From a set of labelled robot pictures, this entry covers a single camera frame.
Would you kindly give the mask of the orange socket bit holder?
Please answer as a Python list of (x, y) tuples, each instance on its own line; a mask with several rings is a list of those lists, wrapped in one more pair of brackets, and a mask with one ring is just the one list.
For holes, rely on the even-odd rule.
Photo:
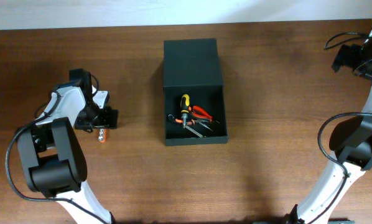
[(100, 129), (99, 130), (98, 140), (99, 140), (100, 143), (106, 142), (106, 140), (107, 140), (107, 130), (106, 129)]

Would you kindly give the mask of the silver ratchet wrench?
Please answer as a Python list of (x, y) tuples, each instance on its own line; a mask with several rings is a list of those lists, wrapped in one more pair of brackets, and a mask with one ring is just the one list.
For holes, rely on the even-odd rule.
[(184, 123), (184, 121), (182, 119), (178, 119), (178, 118), (174, 117), (172, 114), (169, 114), (167, 116), (167, 121), (169, 121), (171, 123), (175, 123), (175, 124), (180, 124), (181, 127), (184, 126), (184, 128), (186, 130), (189, 130), (191, 133), (198, 136), (199, 138), (204, 138), (205, 137), (203, 134), (199, 133), (198, 131), (196, 131), (195, 129), (192, 128), (192, 126), (195, 126), (198, 123), (196, 119), (186, 120), (186, 122)]

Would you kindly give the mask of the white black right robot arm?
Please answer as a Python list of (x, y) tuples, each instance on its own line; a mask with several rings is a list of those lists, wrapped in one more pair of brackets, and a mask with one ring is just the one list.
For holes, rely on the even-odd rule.
[[(369, 34), (351, 32), (351, 40), (361, 45), (336, 44), (339, 51), (332, 64), (372, 82), (372, 25)], [(282, 223), (330, 223), (330, 216), (351, 185), (372, 168), (372, 84), (360, 112), (340, 113), (326, 120), (317, 134), (320, 151), (328, 159), (311, 193), (294, 205)]]

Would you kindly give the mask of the black yellow stubby screwdriver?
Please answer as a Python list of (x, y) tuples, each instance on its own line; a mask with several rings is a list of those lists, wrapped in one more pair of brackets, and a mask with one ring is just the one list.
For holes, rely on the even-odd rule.
[(183, 94), (180, 101), (182, 125), (185, 128), (187, 125), (187, 118), (189, 114), (190, 97), (188, 94)]

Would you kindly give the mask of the orange black needle nose pliers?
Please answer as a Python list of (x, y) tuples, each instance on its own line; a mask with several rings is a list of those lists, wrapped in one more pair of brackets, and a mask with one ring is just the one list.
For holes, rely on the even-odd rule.
[(207, 126), (207, 124), (209, 123), (208, 121), (204, 121), (204, 120), (202, 120), (202, 119), (196, 119), (197, 120), (197, 124), (200, 124), (201, 126), (203, 126), (204, 128), (207, 128), (208, 130), (210, 130), (210, 131), (213, 131), (211, 128), (209, 128), (208, 126)]

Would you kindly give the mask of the black box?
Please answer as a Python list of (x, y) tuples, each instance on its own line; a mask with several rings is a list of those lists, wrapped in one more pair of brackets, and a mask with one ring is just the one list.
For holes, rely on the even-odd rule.
[[(165, 145), (226, 144), (228, 132), (216, 39), (164, 41), (164, 111)], [(198, 136), (167, 121), (172, 114), (181, 118), (180, 101), (183, 94), (190, 97), (190, 106), (200, 106), (217, 122), (208, 123), (213, 131), (200, 124), (192, 126), (203, 134)]]

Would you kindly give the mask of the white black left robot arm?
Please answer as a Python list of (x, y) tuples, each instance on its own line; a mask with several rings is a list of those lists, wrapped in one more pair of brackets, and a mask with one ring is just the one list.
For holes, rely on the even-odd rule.
[(89, 71), (70, 70), (69, 81), (57, 85), (43, 112), (19, 128), (8, 152), (17, 146), (28, 188), (40, 192), (38, 202), (59, 203), (77, 223), (114, 223), (87, 182), (85, 155), (75, 130), (116, 129), (118, 111), (108, 106), (109, 93)]

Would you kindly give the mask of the red black cutting pliers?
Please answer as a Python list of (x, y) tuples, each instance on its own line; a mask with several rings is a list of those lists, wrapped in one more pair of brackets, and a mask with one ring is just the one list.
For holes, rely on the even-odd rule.
[(209, 123), (212, 123), (212, 122), (218, 123), (218, 121), (215, 120), (212, 115), (210, 115), (207, 111), (205, 111), (200, 106), (197, 106), (197, 105), (189, 106), (188, 110), (189, 112), (191, 112), (191, 115), (193, 118), (202, 119), (204, 121), (208, 121)]

